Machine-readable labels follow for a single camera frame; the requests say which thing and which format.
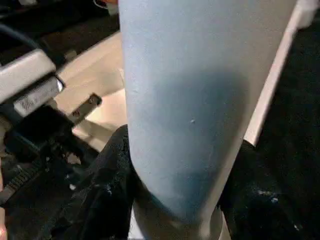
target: black cable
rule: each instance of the black cable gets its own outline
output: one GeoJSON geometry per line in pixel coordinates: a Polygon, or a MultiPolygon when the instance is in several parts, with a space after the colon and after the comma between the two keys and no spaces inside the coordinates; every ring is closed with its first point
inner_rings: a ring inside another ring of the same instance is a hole
{"type": "Polygon", "coordinates": [[[32,49],[41,49],[42,47],[31,37],[3,24],[0,22],[0,33],[3,33],[19,42],[29,46],[32,49]]]}

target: cylindrical column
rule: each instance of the cylindrical column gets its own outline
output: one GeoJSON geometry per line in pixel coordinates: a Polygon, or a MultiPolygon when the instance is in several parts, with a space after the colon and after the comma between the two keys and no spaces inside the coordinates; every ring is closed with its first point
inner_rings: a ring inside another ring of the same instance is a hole
{"type": "Polygon", "coordinates": [[[296,0],[123,0],[130,152],[154,202],[209,219],[296,0]]]}

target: screw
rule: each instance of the screw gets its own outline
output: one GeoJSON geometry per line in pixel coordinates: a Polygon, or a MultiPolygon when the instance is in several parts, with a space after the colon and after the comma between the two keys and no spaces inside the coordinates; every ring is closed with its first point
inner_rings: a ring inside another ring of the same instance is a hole
{"type": "Polygon", "coordinates": [[[94,103],[95,103],[94,98],[93,98],[93,97],[90,97],[90,98],[89,98],[89,104],[94,104],[94,103]]]}
{"type": "Polygon", "coordinates": [[[80,112],[77,110],[77,111],[75,111],[75,112],[72,113],[72,116],[78,118],[78,117],[80,116],[80,112]]]}

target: black plastic part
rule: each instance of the black plastic part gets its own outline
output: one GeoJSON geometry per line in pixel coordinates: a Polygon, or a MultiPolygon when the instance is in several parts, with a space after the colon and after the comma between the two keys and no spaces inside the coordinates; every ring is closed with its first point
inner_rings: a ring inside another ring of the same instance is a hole
{"type": "Polygon", "coordinates": [[[74,124],[59,111],[43,106],[25,117],[6,133],[6,149],[18,159],[33,160],[50,157],[57,139],[71,131],[74,124]]]}

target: label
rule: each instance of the label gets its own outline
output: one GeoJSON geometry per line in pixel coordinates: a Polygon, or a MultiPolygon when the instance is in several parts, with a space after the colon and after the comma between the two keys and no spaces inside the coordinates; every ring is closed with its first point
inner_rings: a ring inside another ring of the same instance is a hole
{"type": "Polygon", "coordinates": [[[14,102],[14,109],[22,117],[28,116],[60,92],[58,82],[59,80],[56,77],[51,77],[48,81],[14,102]]]}

